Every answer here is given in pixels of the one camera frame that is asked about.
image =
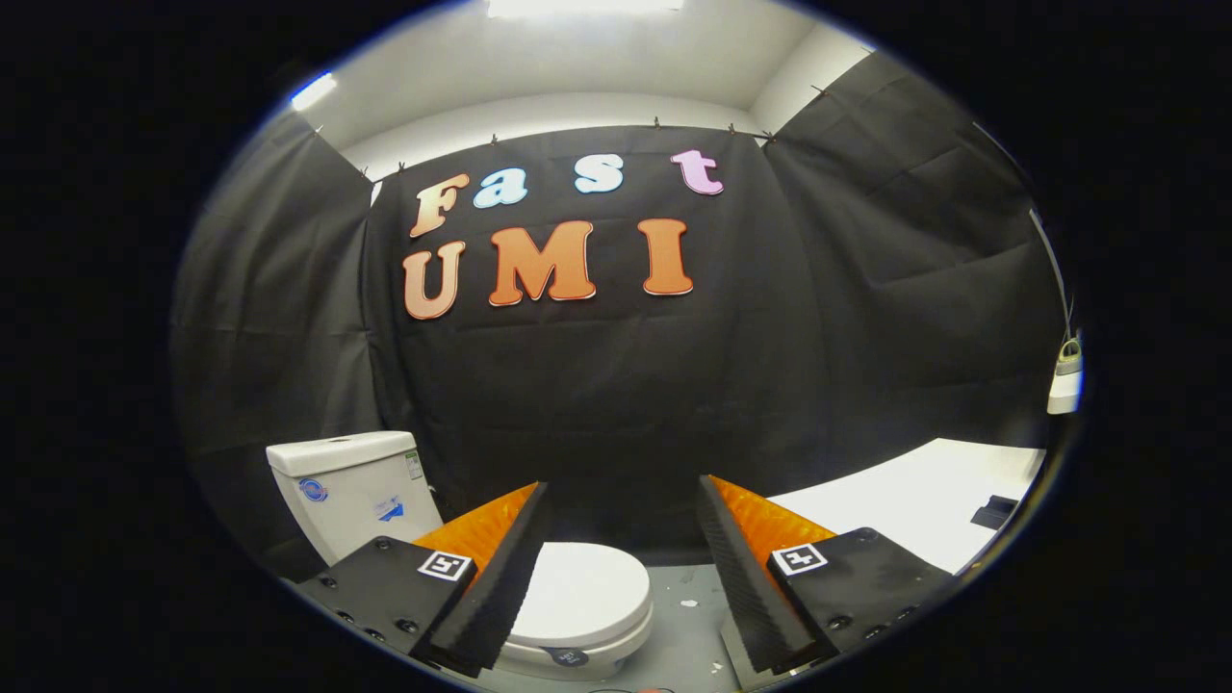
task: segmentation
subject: letter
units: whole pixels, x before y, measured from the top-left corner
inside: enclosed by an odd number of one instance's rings
[[[515,306],[522,292],[517,279],[532,301],[543,296],[548,277],[556,276],[547,295],[556,301],[580,301],[595,295],[586,275],[586,237],[595,227],[588,222],[557,224],[541,253],[525,228],[506,228],[492,234],[496,247],[496,290],[488,297],[493,306]]]
[[[496,205],[515,205],[526,197],[526,171],[522,169],[503,169],[479,184],[480,190],[474,196],[474,206],[480,210]]]
[[[447,212],[453,208],[453,202],[457,202],[458,194],[453,190],[455,187],[466,187],[471,184],[471,176],[466,174],[458,174],[444,182],[437,182],[431,187],[425,187],[419,191],[415,197],[419,199],[419,221],[415,226],[410,227],[410,237],[415,238],[441,228],[445,223],[445,217],[440,212]]]
[[[706,169],[712,169],[718,164],[713,159],[702,157],[701,152],[696,149],[681,152],[671,157],[671,163],[680,164],[680,173],[685,176],[685,185],[694,192],[700,195],[718,195],[723,191],[722,182],[710,180],[706,176]]]
[[[573,185],[580,192],[611,192],[625,182],[625,174],[620,173],[623,165],[625,160],[616,154],[583,157],[573,166],[573,171],[582,176]]]
[[[687,231],[676,219],[646,219],[637,224],[646,236],[650,253],[650,277],[642,289],[652,296],[680,296],[692,291],[692,280],[685,276],[680,255],[680,236]]]
[[[436,252],[444,265],[441,266],[441,292],[436,298],[424,295],[425,273],[428,261],[432,259],[431,250],[415,253],[402,261],[407,270],[407,287],[404,290],[407,312],[419,321],[430,321],[450,312],[453,300],[458,297],[458,255],[466,250],[466,243],[455,240],[441,245]]]

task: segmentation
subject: toilet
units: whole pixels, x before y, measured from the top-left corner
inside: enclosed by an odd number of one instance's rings
[[[545,543],[495,667],[558,681],[620,671],[650,635],[650,576],[599,544]]]
[[[282,443],[265,455],[282,499],[328,566],[376,536],[411,543],[442,524],[410,433]]]

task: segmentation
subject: white wall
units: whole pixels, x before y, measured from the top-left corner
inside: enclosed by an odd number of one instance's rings
[[[342,150],[355,168],[367,166],[371,180],[398,170],[498,139],[585,127],[654,125],[727,129],[761,128],[748,111],[703,101],[641,94],[548,94],[492,101],[439,113],[383,132]]]
[[[759,129],[779,132],[787,121],[817,96],[811,85],[825,89],[843,73],[869,55],[857,38],[817,25],[758,95],[749,111]]]

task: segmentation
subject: floor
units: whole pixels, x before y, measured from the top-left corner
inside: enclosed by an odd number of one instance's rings
[[[446,673],[496,693],[590,693],[593,691],[664,689],[674,693],[739,691],[719,636],[731,613],[713,565],[648,567],[654,623],[650,636],[621,671],[606,681],[551,681],[500,670],[478,679]]]

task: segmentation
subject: sticker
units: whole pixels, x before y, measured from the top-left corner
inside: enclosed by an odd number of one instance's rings
[[[440,580],[457,582],[462,572],[471,565],[471,559],[445,551],[432,551],[431,556],[419,566],[419,572]]]
[[[784,575],[798,575],[804,571],[819,568],[829,562],[812,544],[802,544],[791,549],[779,549],[777,551],[771,551],[770,555],[774,556],[775,562],[779,564],[779,568]]]
[[[325,488],[315,478],[303,478],[299,481],[299,491],[304,492],[304,496],[314,503],[320,503],[325,498],[329,498],[329,488]]]
[[[562,667],[580,667],[590,661],[590,655],[577,647],[543,647],[543,651],[552,655],[552,661]]]
[[[424,476],[424,467],[419,464],[419,453],[407,453],[407,466],[410,467],[410,478],[416,480]]]
[[[388,501],[381,501],[372,508],[372,512],[376,513],[377,519],[381,522],[389,522],[393,518],[400,518],[403,515],[402,499],[394,496]]]

